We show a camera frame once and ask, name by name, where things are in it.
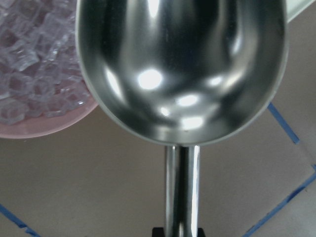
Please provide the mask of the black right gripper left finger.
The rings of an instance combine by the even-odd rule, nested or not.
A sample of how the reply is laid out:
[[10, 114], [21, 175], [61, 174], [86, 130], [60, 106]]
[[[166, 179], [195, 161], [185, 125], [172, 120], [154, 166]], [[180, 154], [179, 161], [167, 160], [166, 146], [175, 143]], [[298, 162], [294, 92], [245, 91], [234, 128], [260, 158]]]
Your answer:
[[164, 227], [153, 227], [152, 237], [166, 237]]

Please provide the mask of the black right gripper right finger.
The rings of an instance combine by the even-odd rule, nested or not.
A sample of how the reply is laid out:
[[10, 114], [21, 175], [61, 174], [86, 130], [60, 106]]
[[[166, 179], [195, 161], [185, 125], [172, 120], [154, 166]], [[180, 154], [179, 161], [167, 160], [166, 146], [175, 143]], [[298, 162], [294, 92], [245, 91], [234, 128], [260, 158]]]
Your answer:
[[197, 229], [197, 237], [205, 237], [205, 233], [204, 233], [203, 228]]

